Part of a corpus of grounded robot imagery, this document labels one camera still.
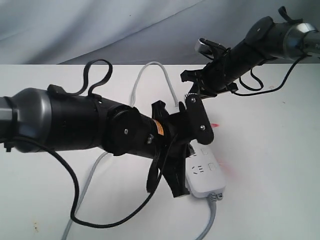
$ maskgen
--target white table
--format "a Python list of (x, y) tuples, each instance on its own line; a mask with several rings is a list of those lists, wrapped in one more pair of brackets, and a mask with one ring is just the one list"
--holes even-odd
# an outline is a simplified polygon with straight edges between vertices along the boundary
[[(225, 172), (224, 199), (206, 239), (316, 240), (320, 238), (320, 65), (298, 65), (281, 91), (252, 97), (229, 93), (204, 100), (214, 129), (211, 148)], [(180, 73), (199, 65), (166, 66), (180, 100), (190, 88)], [(90, 70), (91, 83), (107, 66)], [(96, 89), (127, 104), (141, 66), (114, 66), (110, 82)], [(264, 65), (255, 73), (266, 88), (282, 81), (289, 65)], [(75, 92), (82, 85), (80, 65), (0, 65), (0, 96), (49, 84)], [(255, 86), (247, 74), (243, 80)], [(136, 106), (147, 116), (151, 103), (173, 100), (163, 73), (148, 67)], [(82, 186), (101, 149), (61, 152)], [(79, 210), (82, 220), (106, 224), (122, 219), (146, 198), (151, 161), (123, 155), (102, 161)], [(46, 153), (0, 152), (0, 239), (59, 240), (69, 219), (74, 188), (66, 170)], [(70, 240), (193, 240), (203, 230), (209, 208), (203, 199), (173, 198), (164, 180), (149, 204), (127, 223), (111, 229), (74, 224)]]

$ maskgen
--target orange label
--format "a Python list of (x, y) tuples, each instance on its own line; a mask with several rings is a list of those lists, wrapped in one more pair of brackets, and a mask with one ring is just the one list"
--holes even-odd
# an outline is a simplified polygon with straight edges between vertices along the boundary
[(162, 127), (160, 122), (158, 122), (157, 120), (154, 120), (154, 119), (153, 119), (153, 121), (155, 122), (156, 129), (158, 130), (158, 134), (164, 136), (165, 135), (164, 128)]

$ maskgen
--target gray cable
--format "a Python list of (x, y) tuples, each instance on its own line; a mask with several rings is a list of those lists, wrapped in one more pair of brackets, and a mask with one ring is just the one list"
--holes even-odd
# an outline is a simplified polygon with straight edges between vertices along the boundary
[(169, 76), (168, 76), (168, 73), (167, 73), (167, 70), (166, 68), (160, 63), (160, 62), (157, 62), (157, 61), (151, 61), (149, 63), (147, 63), (146, 65), (144, 65), (139, 74), (138, 74), (138, 77), (136, 78), (136, 81), (134, 83), (134, 86), (133, 86), (133, 89), (132, 89), (132, 92), (131, 92), (131, 96), (130, 96), (130, 106), (133, 107), (135, 105), (135, 102), (136, 102), (136, 90), (137, 90), (137, 86), (138, 86), (138, 83), (139, 83), (139, 80), (141, 78), (141, 75), (143, 73), (143, 71), (146, 69), (146, 67), (148, 67), (149, 65), (152, 65), (152, 64), (155, 64), (155, 65), (158, 65), (162, 70), (163, 70), (163, 73), (164, 73), (164, 77), (165, 77), (165, 80), (169, 86), (169, 89), (170, 89), (170, 92), (171, 92), (171, 95), (173, 97), (173, 100), (174, 100), (174, 105), (176, 107), (178, 107), (178, 99), (177, 99), (177, 96), (175, 94), (175, 91), (174, 91), (174, 88), (172, 87), (171, 85), (171, 82), (170, 82), (170, 79), (169, 79)]
[(210, 208), (210, 218), (209, 218), (209, 222), (207, 223), (205, 229), (202, 231), (202, 233), (200, 233), (200, 235), (195, 239), (195, 240), (202, 240), (205, 238), (205, 236), (207, 235), (207, 233), (210, 231), (212, 225), (214, 224), (215, 221), (215, 217), (216, 217), (216, 212), (217, 212), (217, 195), (212, 192), (209, 194), (209, 196), (207, 197), (207, 202)]
[[(75, 209), (75, 214), (77, 214), (77, 212), (78, 212), (78, 210), (80, 208), (80, 205), (81, 205), (82, 201), (84, 200), (84, 197), (85, 197), (86, 192), (88, 190), (89, 184), (91, 182), (91, 179), (92, 179), (92, 177), (93, 177), (93, 175), (95, 173), (95, 170), (96, 170), (98, 164), (100, 163), (100, 161), (107, 154), (108, 154), (108, 152), (105, 151), (95, 160), (95, 162), (94, 162), (94, 164), (93, 164), (93, 166), (91, 168), (91, 171), (90, 171), (90, 173), (88, 175), (88, 178), (86, 179), (85, 184), (83, 186), (83, 189), (81, 191), (81, 195), (80, 195), (79, 200), (78, 200), (78, 205), (76, 206), (76, 209)], [(61, 240), (66, 240), (67, 239), (72, 223), (73, 223), (73, 221), (71, 219), (69, 219), (69, 221), (68, 221), (68, 223), (67, 223), (67, 225), (66, 225), (66, 227), (64, 229), (64, 232), (63, 232), (63, 235), (61, 237)]]

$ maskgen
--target white device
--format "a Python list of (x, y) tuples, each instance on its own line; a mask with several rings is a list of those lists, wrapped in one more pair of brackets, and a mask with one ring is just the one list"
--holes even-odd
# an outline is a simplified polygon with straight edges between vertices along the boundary
[(206, 198), (210, 193), (215, 193), (221, 200), (226, 180), (214, 154), (208, 145), (196, 140), (191, 145), (194, 154), (185, 159), (185, 176), (191, 194), (196, 198)]

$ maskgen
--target white tabletop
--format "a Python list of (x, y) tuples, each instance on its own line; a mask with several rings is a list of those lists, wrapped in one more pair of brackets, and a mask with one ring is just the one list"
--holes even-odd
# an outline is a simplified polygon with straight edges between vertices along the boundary
[[(183, 70), (199, 65), (166, 66), (179, 100), (191, 84), (181, 83)], [(91, 83), (107, 66), (90, 70)], [(141, 66), (114, 66), (111, 80), (96, 89), (104, 98), (129, 103)], [(280, 84), (289, 65), (256, 67), (266, 89)], [(82, 85), (80, 65), (0, 65), (0, 96), (28, 88), (60, 85), (75, 92)], [(316, 240), (320, 238), (320, 67), (301, 64), (284, 88), (260, 96), (230, 93), (204, 100), (214, 129), (210, 147), (225, 173), (224, 199), (206, 239)], [(256, 86), (251, 77), (243, 78)], [(163, 73), (148, 67), (137, 89), (136, 106), (151, 115), (157, 100), (173, 108)], [(101, 149), (61, 152), (84, 184)], [(126, 217), (146, 198), (150, 159), (123, 155), (103, 160), (96, 171), (78, 217), (98, 224)], [(0, 239), (58, 240), (69, 219), (74, 196), (66, 170), (46, 153), (0, 152)], [(133, 219), (111, 229), (74, 224), (70, 240), (193, 240), (209, 217), (204, 199), (173, 198), (164, 181), (147, 206)]]

